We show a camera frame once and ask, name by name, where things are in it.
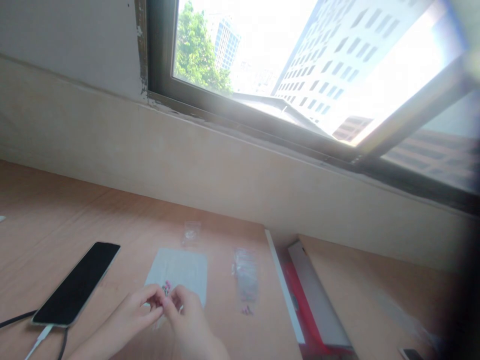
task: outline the white wall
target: white wall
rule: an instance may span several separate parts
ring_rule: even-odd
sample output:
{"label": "white wall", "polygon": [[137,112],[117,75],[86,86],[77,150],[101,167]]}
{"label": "white wall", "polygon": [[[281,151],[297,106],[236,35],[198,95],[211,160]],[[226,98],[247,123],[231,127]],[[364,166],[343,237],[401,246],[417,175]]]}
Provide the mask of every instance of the white wall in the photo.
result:
{"label": "white wall", "polygon": [[[134,4],[0,3],[0,52],[141,99]],[[451,269],[457,213],[0,57],[0,159]]]}
{"label": "white wall", "polygon": [[2,0],[0,53],[139,100],[134,0]]}

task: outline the small plastic bag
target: small plastic bag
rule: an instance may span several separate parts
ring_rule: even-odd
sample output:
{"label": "small plastic bag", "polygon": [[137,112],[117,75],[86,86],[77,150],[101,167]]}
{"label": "small plastic bag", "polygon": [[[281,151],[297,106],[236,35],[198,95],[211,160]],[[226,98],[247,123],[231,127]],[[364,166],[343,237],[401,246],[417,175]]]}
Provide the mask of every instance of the small plastic bag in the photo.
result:
{"label": "small plastic bag", "polygon": [[200,241],[200,230],[202,223],[200,221],[185,221],[185,231],[183,233],[182,246],[196,245]]}
{"label": "small plastic bag", "polygon": [[240,311],[245,315],[253,315],[259,296],[257,261],[254,252],[244,248],[236,248],[233,272],[237,280]]}

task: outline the white cable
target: white cable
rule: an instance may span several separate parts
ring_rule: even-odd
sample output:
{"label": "white cable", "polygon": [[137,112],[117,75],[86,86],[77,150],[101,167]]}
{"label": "white cable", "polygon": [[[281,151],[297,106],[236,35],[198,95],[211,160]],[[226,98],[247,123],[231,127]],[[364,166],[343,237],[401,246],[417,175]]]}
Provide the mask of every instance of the white cable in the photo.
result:
{"label": "white cable", "polygon": [[53,325],[47,325],[43,329],[43,331],[40,333],[40,335],[36,338],[36,343],[33,345],[33,348],[30,350],[28,355],[26,356],[25,360],[29,360],[29,357],[33,354],[34,350],[40,345],[43,339],[47,337],[49,334],[50,330],[52,330],[54,326]]}

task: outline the hand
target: hand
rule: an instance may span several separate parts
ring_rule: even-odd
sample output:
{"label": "hand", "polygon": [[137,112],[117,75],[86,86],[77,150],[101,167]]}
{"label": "hand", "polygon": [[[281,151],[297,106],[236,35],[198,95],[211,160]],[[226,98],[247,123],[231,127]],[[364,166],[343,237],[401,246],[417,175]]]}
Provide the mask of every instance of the hand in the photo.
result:
{"label": "hand", "polygon": [[184,360],[230,359],[223,343],[211,332],[196,293],[179,285],[168,296],[160,297]]}
{"label": "hand", "polygon": [[[161,295],[165,297],[157,284],[128,294],[98,330],[75,350],[70,360],[111,358],[163,315]],[[145,303],[150,304],[150,312],[146,312]]]}

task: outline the desk surface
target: desk surface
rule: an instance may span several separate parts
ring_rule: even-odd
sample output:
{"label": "desk surface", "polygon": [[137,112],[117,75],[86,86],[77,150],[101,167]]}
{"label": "desk surface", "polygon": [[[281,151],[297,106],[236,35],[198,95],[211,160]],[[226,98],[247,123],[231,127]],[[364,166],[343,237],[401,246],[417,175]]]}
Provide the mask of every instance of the desk surface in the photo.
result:
{"label": "desk surface", "polygon": [[[264,227],[194,208],[0,161],[0,320],[35,310],[96,241],[121,251],[68,333],[65,358],[143,286],[160,247],[180,249],[185,221],[201,221],[198,247],[208,259],[205,314],[232,359],[301,359]],[[256,251],[259,303],[236,306],[234,247]],[[41,328],[28,320],[0,330],[0,358],[23,359]],[[56,359],[53,330],[32,355]],[[179,359],[168,323],[133,339],[115,359]]]}
{"label": "desk surface", "polygon": [[403,360],[398,348],[430,358],[433,350],[412,335],[409,316],[441,336],[453,275],[304,235],[299,239],[360,360]]}

